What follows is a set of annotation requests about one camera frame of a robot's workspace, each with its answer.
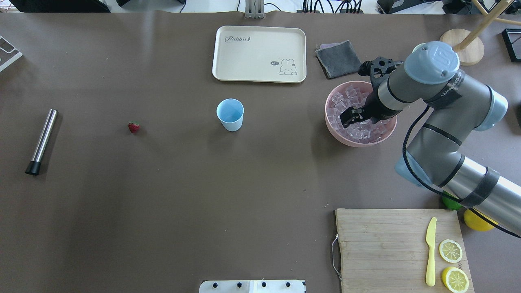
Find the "wooden cutting board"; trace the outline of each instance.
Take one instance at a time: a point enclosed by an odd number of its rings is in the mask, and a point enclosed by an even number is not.
[[[343,293],[450,293],[441,280],[448,266],[461,268],[470,281],[468,293],[474,293],[460,223],[455,211],[337,209],[337,232],[341,254]],[[436,226],[436,284],[425,284],[429,247],[425,242],[432,217]],[[441,241],[452,239],[463,249],[458,263],[440,256]]]

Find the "metal muddler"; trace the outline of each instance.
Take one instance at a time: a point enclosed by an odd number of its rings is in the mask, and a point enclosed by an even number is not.
[[[40,165],[42,165],[43,152],[45,151],[45,147],[47,146],[49,136],[51,136],[51,130],[53,130],[53,125],[54,121],[56,120],[56,116],[58,116],[58,111],[55,109],[50,109],[49,114],[47,115],[47,119],[45,120],[45,124],[43,125],[42,134],[40,135],[40,140],[38,141],[36,150],[34,150],[31,162],[29,163],[29,166],[27,166],[27,174],[38,175],[40,173]]]

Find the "brown table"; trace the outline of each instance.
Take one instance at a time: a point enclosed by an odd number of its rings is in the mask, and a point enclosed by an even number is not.
[[[349,148],[324,123],[336,85],[317,44],[351,40],[362,60],[404,59],[418,43],[479,17],[269,13],[0,14],[24,57],[0,73],[0,290],[198,292],[209,279],[296,278],[338,292],[330,242],[336,208],[442,208],[393,166],[424,108],[399,116],[391,138]],[[307,36],[300,84],[221,82],[211,73],[223,25],[298,27]],[[494,23],[483,60],[464,68],[517,105],[521,67]],[[241,100],[243,127],[215,108]],[[50,108],[59,118],[39,176],[24,174]],[[142,129],[132,135],[130,120]],[[463,153],[521,183],[521,129],[512,108],[472,133]],[[476,292],[517,292],[521,241],[462,224]]]

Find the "strawberry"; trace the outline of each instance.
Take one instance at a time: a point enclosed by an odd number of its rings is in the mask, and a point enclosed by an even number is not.
[[[137,121],[130,121],[129,122],[129,129],[131,133],[135,133],[139,130],[139,122]]]

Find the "yellow knife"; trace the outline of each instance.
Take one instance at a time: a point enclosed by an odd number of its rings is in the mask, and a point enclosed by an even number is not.
[[[436,283],[436,267],[434,265],[434,244],[436,239],[436,218],[430,219],[429,226],[427,227],[427,236],[425,241],[429,246],[429,260],[427,261],[427,273],[425,274],[425,283],[429,286],[434,286]]]

